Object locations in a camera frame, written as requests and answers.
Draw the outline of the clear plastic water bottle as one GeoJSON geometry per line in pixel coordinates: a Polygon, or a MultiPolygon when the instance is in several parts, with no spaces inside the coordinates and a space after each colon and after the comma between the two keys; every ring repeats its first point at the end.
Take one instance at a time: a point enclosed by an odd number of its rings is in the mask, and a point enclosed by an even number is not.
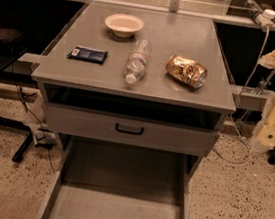
{"type": "Polygon", "coordinates": [[[135,43],[133,52],[125,63],[125,82],[134,85],[144,77],[150,57],[151,45],[148,39],[139,39],[135,43]]]}

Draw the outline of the blue snack packet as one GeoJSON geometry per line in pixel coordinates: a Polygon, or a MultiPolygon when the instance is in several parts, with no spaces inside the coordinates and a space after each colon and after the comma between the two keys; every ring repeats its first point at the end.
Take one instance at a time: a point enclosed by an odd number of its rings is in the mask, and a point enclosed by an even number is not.
{"type": "Polygon", "coordinates": [[[76,46],[71,52],[68,53],[67,57],[72,60],[103,64],[106,60],[107,54],[107,51],[76,46]]]}

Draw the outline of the grey drawer cabinet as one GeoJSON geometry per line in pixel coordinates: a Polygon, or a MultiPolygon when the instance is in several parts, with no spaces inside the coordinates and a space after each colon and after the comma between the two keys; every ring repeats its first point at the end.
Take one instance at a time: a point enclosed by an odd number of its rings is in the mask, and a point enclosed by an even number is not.
{"type": "MultiPolygon", "coordinates": [[[[219,132],[235,104],[213,22],[182,14],[139,10],[138,16],[145,25],[141,35],[149,40],[152,49],[144,78],[132,85],[125,82],[123,70],[134,42],[119,38],[105,25],[106,18],[119,9],[114,4],[86,6],[33,72],[44,100],[44,113],[46,106],[54,103],[219,132]],[[95,64],[68,58],[76,46],[107,51],[106,60],[95,64]],[[207,69],[202,87],[193,89],[168,74],[165,66],[173,55],[193,59],[207,69]]],[[[97,140],[52,133],[63,156],[72,139],[97,140]]],[[[174,154],[187,156],[190,182],[204,157],[174,154]]]]}

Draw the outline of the open grey lower drawer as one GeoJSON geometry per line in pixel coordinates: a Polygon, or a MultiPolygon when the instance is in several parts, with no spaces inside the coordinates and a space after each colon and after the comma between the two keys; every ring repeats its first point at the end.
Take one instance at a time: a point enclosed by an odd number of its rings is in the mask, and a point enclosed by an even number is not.
{"type": "Polygon", "coordinates": [[[188,158],[72,139],[37,219],[189,219],[188,158]]]}

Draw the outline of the crushed orange soda can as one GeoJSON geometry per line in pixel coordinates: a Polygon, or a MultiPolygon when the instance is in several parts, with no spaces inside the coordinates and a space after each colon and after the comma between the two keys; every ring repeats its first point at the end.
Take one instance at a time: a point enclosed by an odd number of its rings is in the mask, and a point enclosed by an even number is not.
{"type": "Polygon", "coordinates": [[[208,75],[207,69],[201,64],[196,63],[193,59],[179,55],[171,56],[165,68],[171,77],[181,83],[185,83],[187,86],[192,87],[192,89],[202,87],[208,75]]]}

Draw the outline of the white power strip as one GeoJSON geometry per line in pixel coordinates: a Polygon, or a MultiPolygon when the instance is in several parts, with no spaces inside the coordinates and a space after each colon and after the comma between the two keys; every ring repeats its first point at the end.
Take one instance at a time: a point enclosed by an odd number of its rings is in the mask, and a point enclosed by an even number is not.
{"type": "Polygon", "coordinates": [[[249,16],[262,30],[267,30],[274,25],[275,11],[273,9],[262,9],[254,0],[247,0],[244,6],[249,16]]]}

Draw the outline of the white paper bowl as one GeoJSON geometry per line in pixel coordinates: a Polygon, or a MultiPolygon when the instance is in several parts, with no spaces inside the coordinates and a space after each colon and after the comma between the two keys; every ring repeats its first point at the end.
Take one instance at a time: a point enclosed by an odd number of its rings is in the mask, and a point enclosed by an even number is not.
{"type": "Polygon", "coordinates": [[[122,38],[130,38],[144,26],[143,21],[135,15],[121,13],[108,16],[105,24],[114,35],[122,38]]]}

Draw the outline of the grey closed drawer front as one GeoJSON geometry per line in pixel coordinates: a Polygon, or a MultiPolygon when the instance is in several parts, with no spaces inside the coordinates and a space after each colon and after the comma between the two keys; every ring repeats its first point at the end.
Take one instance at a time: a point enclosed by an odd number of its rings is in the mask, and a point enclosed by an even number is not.
{"type": "Polygon", "coordinates": [[[175,125],[54,103],[46,106],[45,116],[48,128],[52,132],[203,157],[210,152],[219,138],[218,131],[205,128],[175,125]],[[117,132],[116,123],[143,127],[144,133],[136,136],[117,132]]]}

